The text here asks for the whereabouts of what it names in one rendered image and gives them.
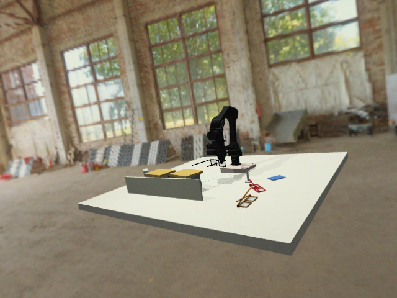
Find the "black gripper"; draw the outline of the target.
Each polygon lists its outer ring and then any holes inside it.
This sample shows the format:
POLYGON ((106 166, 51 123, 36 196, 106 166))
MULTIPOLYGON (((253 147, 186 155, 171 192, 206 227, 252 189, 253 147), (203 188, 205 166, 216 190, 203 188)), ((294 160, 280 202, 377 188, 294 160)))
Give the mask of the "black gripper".
POLYGON ((225 142, 224 138, 216 139, 214 141, 215 148, 207 150, 207 155, 216 155, 220 162, 223 161, 226 157, 226 154, 228 153, 228 151, 226 150, 234 150, 234 146, 232 145, 225 146, 224 142, 225 142))

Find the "black glasses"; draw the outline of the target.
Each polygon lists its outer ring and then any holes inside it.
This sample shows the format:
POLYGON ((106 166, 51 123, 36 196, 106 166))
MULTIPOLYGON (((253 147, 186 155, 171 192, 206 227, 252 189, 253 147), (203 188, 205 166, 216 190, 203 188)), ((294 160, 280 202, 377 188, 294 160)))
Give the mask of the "black glasses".
MULTIPOLYGON (((220 167, 226 167, 226 164, 225 164, 226 160, 221 161, 221 162, 223 162, 222 164, 219 160, 216 160, 216 159, 210 159, 207 161, 210 161, 210 163, 211 163, 211 165, 209 165, 209 166, 217 166, 217 164, 219 164, 220 167), (217 161, 218 161, 218 163, 217 163, 217 161)), ((209 167, 209 166, 207 166, 207 167, 209 167)))

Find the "grey rectangular panel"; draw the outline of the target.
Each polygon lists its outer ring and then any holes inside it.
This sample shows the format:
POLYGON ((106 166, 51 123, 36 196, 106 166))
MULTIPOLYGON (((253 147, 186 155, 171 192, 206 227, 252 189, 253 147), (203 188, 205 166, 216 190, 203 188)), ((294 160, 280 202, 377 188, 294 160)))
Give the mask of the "grey rectangular panel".
POLYGON ((129 194, 203 201, 200 179, 125 177, 129 194))

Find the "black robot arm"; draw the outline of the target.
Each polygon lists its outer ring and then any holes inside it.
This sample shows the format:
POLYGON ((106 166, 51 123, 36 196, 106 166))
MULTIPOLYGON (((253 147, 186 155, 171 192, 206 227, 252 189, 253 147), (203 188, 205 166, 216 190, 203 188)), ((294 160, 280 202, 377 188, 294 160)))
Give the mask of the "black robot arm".
POLYGON ((241 149, 239 148, 239 144, 237 143, 236 138, 236 119, 238 118, 238 110, 235 107, 231 106, 223 106, 223 109, 218 114, 218 116, 214 117, 211 121, 209 132, 207 133, 207 138, 212 140, 212 144, 206 144, 207 149, 214 149, 215 143, 214 140, 224 138, 223 137, 223 127, 225 124, 225 119, 229 121, 230 128, 230 144, 234 146, 234 150, 228 150, 228 156, 231 156, 230 165, 239 166, 239 157, 242 156, 241 149))

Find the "blue flat square tile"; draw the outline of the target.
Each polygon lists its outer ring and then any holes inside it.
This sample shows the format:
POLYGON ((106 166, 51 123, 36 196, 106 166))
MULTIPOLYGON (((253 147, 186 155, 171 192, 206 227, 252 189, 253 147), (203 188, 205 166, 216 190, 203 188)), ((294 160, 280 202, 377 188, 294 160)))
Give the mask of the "blue flat square tile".
POLYGON ((279 180, 279 179, 283 179, 283 178, 286 178, 286 177, 278 175, 278 176, 269 177, 268 179, 271 181, 275 181, 275 180, 279 180))

